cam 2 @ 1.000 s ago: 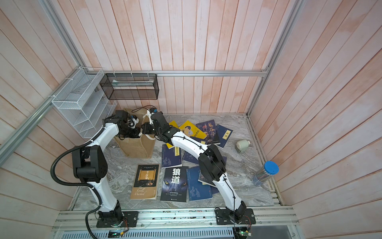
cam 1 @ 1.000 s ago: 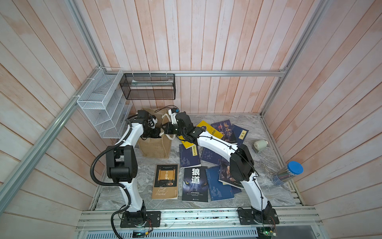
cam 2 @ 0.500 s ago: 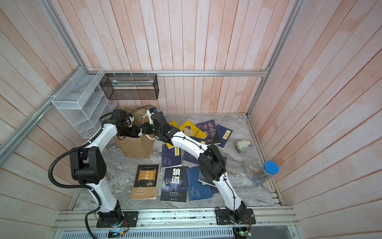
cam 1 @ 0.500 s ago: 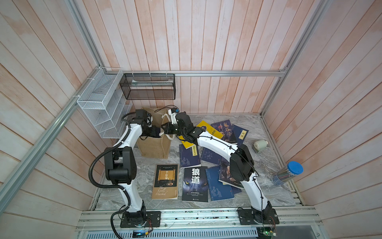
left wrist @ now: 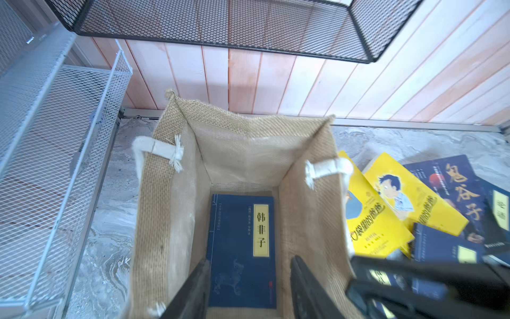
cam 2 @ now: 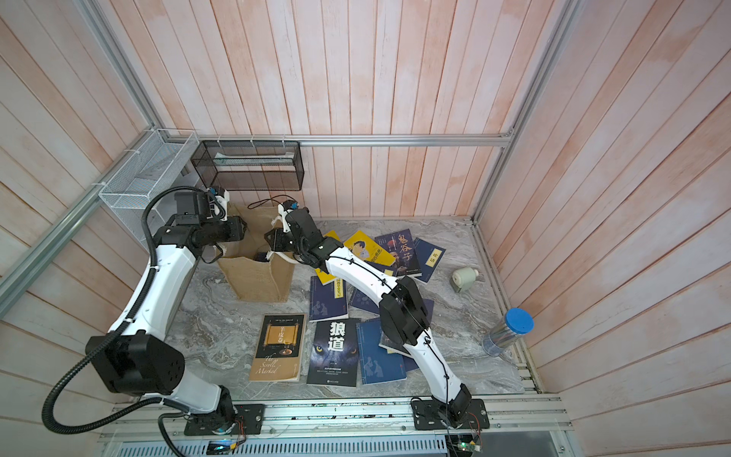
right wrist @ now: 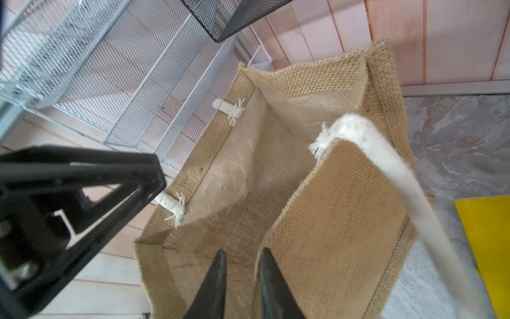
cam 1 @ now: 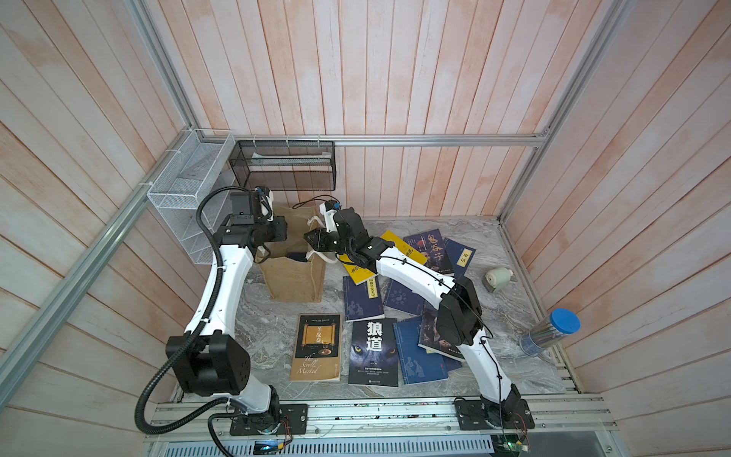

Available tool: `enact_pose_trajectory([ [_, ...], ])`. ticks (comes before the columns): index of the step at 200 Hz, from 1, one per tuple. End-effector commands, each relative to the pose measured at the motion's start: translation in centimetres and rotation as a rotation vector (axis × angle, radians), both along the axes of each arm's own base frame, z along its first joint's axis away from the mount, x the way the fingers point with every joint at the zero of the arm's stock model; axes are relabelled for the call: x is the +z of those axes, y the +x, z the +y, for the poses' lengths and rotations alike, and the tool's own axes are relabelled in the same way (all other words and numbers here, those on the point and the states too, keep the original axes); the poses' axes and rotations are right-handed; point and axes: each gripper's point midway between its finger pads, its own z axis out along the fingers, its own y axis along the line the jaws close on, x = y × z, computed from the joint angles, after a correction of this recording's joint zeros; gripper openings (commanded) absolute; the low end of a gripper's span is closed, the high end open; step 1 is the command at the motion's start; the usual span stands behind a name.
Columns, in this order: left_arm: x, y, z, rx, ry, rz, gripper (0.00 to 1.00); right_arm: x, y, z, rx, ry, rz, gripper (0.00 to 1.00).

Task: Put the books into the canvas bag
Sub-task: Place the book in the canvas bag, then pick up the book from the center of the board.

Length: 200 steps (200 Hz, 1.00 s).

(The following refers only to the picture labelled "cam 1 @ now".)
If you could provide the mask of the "brown canvas tote bag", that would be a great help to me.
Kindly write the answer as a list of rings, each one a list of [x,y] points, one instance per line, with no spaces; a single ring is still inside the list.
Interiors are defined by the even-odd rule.
[[[287,220],[287,240],[268,243],[270,258],[259,265],[270,298],[282,303],[319,303],[325,287],[327,262],[304,240],[304,234],[323,228],[324,223],[313,206],[299,209],[275,206],[274,214]],[[305,252],[310,262],[300,263],[287,259],[289,252]]]

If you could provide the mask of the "purple book yellow label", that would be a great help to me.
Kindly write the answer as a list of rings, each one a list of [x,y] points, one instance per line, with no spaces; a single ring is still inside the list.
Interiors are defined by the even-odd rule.
[[[356,285],[350,276],[343,277],[345,317],[347,322],[358,322],[385,317],[378,278]]]

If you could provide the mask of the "brown book Scroll Marked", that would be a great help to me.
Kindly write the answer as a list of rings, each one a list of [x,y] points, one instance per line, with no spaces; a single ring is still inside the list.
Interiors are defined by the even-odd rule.
[[[292,382],[336,382],[341,374],[342,315],[302,314],[291,364]]]

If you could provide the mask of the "blue book Han Feizi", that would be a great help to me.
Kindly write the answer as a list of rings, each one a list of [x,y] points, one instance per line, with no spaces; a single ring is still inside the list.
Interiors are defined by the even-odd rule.
[[[290,259],[295,262],[300,263],[308,263],[310,262],[310,259],[308,259],[308,255],[305,252],[289,252],[286,255],[287,259]]]

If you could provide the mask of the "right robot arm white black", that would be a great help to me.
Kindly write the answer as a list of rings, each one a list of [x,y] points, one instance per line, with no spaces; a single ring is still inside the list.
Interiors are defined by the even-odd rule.
[[[475,376],[491,426],[535,427],[527,401],[490,347],[492,333],[482,320],[483,309],[470,279],[434,272],[401,252],[393,241],[369,235],[360,215],[334,200],[322,203],[318,213],[321,227],[304,236],[314,251],[345,256],[339,260],[342,264],[394,280],[436,308],[436,329],[462,354]]]

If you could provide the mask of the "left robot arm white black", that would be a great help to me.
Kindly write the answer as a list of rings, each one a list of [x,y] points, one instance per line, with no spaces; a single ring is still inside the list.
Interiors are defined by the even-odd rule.
[[[216,230],[203,221],[213,198],[228,194],[232,211]],[[213,261],[201,302],[181,336],[166,346],[171,368],[183,392],[222,397],[248,415],[281,415],[275,388],[251,373],[251,358],[235,340],[235,316],[244,282],[258,249],[287,239],[287,222],[276,216],[272,192],[228,186],[214,190],[196,209],[195,221],[211,245]]]

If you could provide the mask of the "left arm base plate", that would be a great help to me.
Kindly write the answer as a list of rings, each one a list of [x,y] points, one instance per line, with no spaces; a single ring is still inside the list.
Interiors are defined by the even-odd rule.
[[[230,435],[268,437],[274,435],[306,433],[308,425],[308,405],[285,404],[277,411],[245,414],[232,420]]]

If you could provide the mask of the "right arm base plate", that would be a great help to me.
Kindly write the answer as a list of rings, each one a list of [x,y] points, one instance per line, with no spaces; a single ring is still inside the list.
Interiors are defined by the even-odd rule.
[[[456,397],[453,402],[461,430],[533,430],[535,421],[527,401],[520,399],[508,419],[498,412],[487,413],[481,400]]]

